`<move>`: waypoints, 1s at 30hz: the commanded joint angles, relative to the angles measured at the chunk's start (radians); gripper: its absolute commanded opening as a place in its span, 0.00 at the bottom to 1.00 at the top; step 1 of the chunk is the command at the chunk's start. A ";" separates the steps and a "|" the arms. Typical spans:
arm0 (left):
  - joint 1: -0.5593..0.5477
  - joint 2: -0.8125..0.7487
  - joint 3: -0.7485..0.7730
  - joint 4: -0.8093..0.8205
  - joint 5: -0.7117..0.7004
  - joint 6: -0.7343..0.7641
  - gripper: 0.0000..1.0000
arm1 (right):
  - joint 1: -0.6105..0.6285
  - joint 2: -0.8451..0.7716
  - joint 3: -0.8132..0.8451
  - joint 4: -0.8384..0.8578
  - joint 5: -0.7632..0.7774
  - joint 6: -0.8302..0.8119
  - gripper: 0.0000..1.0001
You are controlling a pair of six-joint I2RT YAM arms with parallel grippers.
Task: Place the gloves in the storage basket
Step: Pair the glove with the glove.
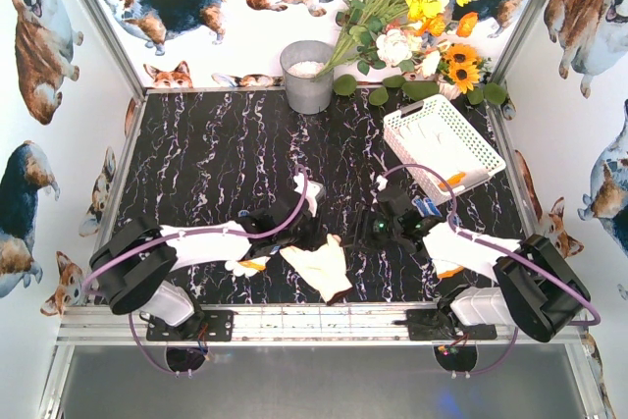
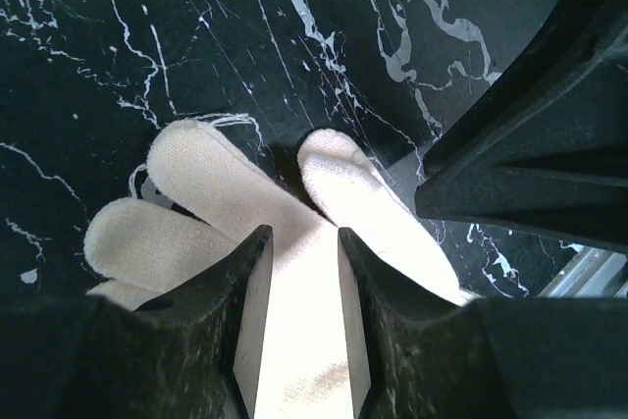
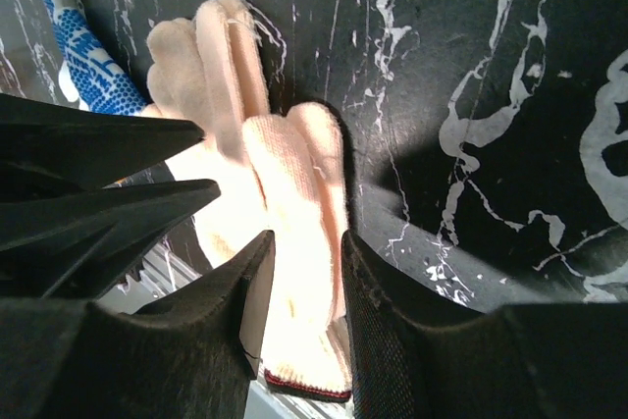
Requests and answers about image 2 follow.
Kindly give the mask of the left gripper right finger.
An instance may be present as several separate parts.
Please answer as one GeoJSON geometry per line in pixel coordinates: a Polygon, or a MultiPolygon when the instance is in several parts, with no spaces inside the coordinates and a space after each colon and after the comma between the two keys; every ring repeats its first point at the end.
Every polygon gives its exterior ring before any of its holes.
{"type": "Polygon", "coordinates": [[[623,418],[627,303],[445,300],[338,234],[357,418],[623,418]]]}

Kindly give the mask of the cream rubber glove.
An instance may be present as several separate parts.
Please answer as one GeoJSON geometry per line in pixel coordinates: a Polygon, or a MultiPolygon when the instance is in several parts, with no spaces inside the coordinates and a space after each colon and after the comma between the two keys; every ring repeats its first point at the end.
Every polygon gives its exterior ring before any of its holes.
{"type": "Polygon", "coordinates": [[[346,134],[320,129],[297,152],[310,196],[276,185],[212,124],[174,122],[153,141],[149,178],[173,202],[121,198],[91,221],[83,244],[104,277],[95,292],[134,309],[234,250],[254,229],[274,232],[274,260],[254,414],[349,418],[338,230],[355,230],[385,262],[463,304],[441,247],[346,134]]]}

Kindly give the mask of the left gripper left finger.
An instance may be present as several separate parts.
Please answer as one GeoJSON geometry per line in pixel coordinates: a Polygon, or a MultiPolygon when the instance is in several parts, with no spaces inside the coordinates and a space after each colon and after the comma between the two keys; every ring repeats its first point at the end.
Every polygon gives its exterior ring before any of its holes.
{"type": "Polygon", "coordinates": [[[5,418],[250,418],[273,232],[131,311],[105,297],[3,296],[5,418]]]}

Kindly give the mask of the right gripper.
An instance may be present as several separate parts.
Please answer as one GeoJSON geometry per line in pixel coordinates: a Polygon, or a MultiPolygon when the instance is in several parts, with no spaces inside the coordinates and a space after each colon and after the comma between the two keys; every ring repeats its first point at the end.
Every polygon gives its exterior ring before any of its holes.
{"type": "Polygon", "coordinates": [[[426,153],[418,216],[627,249],[627,0],[558,0],[426,153]]]}

